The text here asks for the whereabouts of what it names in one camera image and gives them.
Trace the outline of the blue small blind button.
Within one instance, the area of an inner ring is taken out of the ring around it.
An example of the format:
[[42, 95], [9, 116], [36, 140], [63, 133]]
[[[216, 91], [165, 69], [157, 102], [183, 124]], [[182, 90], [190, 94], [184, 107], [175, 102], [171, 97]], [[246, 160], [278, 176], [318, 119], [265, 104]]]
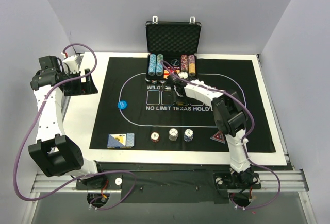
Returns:
[[117, 103], [117, 107], [118, 107], [120, 110], [126, 109], [126, 108], [127, 108], [127, 102], [124, 101], [124, 100], [120, 100], [120, 101]]

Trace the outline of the grey chip stack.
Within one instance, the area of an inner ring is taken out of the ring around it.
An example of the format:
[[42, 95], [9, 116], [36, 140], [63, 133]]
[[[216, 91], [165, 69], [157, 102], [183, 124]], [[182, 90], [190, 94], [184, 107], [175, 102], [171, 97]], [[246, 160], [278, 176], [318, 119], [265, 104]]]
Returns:
[[169, 140], [171, 140], [173, 142], [176, 141], [178, 139], [178, 135], [179, 135], [179, 133], [178, 133], [177, 129], [171, 128], [169, 130]]

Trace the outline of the red chip stack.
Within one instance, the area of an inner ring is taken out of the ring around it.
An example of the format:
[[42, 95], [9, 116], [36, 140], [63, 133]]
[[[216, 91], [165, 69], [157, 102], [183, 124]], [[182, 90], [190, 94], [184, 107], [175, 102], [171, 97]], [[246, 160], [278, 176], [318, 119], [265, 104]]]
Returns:
[[152, 132], [150, 137], [151, 141], [154, 143], [157, 143], [160, 140], [160, 134], [158, 132]]

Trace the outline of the red triangular dealer marker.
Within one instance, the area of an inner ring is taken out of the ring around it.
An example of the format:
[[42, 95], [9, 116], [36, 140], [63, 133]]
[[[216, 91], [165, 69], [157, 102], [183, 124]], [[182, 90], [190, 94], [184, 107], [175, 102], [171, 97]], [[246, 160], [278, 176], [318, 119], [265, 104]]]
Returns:
[[225, 144], [225, 138], [221, 131], [218, 131], [210, 139]]

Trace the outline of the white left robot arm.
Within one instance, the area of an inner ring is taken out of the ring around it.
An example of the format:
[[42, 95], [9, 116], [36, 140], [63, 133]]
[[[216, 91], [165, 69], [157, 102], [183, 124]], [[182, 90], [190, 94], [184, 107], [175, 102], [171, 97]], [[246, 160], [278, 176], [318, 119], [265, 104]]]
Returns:
[[48, 177], [84, 176], [95, 189], [102, 188], [106, 176], [95, 161], [85, 159], [81, 149], [66, 134], [63, 126], [65, 101], [71, 96], [90, 95], [98, 92], [92, 77], [85, 81], [77, 77], [90, 72], [80, 70], [80, 55], [60, 60], [55, 56], [39, 58], [40, 70], [33, 76], [30, 86], [34, 92], [38, 110], [38, 132], [35, 144], [28, 152], [38, 167]]

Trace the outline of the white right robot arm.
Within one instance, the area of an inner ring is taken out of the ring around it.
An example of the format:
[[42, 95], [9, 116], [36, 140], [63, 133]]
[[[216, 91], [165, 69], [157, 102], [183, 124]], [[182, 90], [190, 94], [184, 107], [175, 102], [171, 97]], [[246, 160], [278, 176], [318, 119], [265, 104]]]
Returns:
[[230, 181], [235, 187], [259, 184], [253, 171], [245, 137], [248, 114], [237, 92], [226, 92], [206, 85], [197, 79], [183, 78], [171, 73], [166, 83], [171, 92], [181, 99], [195, 99], [211, 107], [217, 129], [225, 136], [230, 154]]

